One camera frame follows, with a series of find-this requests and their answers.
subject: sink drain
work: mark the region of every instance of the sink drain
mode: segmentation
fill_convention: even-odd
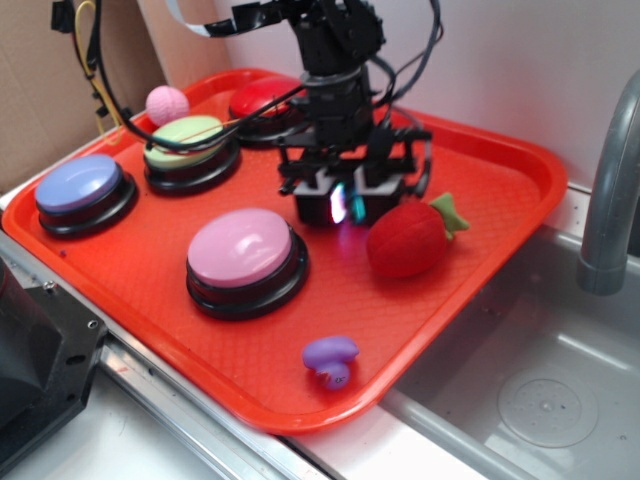
[[[500,390],[498,410],[517,436],[549,448],[584,440],[598,420],[593,393],[554,368],[525,370],[510,377]]]

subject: purple rubber duck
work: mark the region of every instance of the purple rubber duck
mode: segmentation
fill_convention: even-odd
[[[351,376],[347,363],[360,353],[355,342],[345,336],[325,337],[308,344],[302,351],[305,367],[316,371],[324,387],[343,388]]]

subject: blue button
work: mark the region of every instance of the blue button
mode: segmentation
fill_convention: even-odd
[[[122,176],[108,155],[89,155],[60,165],[36,188],[38,206],[49,213],[85,207],[113,190]]]

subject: green button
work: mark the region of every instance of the green button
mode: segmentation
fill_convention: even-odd
[[[222,122],[208,115],[194,115],[180,118],[163,125],[154,132],[154,136],[171,142],[193,143],[203,140],[222,130]],[[172,170],[189,167],[210,157],[220,145],[191,154],[169,152],[165,148],[155,146],[145,152],[145,158],[151,167]]]

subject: yellow wire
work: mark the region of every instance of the yellow wire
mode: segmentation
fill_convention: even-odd
[[[80,15],[81,15],[82,11],[85,10],[86,8],[88,8],[88,7],[92,8],[93,11],[95,12],[96,5],[92,0],[83,1],[78,6],[78,8],[76,10],[76,16],[75,16],[75,42],[76,42],[76,48],[77,48],[78,54],[80,56],[80,63],[82,64],[82,69],[84,70],[84,74],[87,77],[87,79],[89,80],[89,82],[91,83],[93,89],[96,91],[96,93],[102,99],[105,108],[107,109],[107,111],[109,112],[109,115],[113,119],[113,123],[114,123],[116,131],[117,131],[117,136],[113,140],[109,136],[107,136],[107,133],[106,133],[105,128],[104,128],[104,124],[102,123],[102,119],[100,118],[100,116],[98,114],[96,114],[96,125],[98,127],[98,131],[100,132],[100,135],[102,136],[102,138],[104,139],[104,141],[107,144],[109,144],[109,145],[117,145],[120,142],[120,140],[122,139],[122,128],[121,127],[124,124],[124,121],[122,120],[122,117],[120,116],[120,113],[118,112],[118,109],[115,107],[115,105],[113,103],[113,100],[109,96],[108,92],[106,91],[106,89],[104,88],[102,83],[100,83],[100,81],[97,78],[95,78],[94,72],[91,70],[91,68],[89,68],[89,65],[87,63],[87,58],[86,58],[86,55],[85,55],[85,51],[84,51],[84,47],[82,45],[82,38],[81,38],[81,32],[80,32]]]

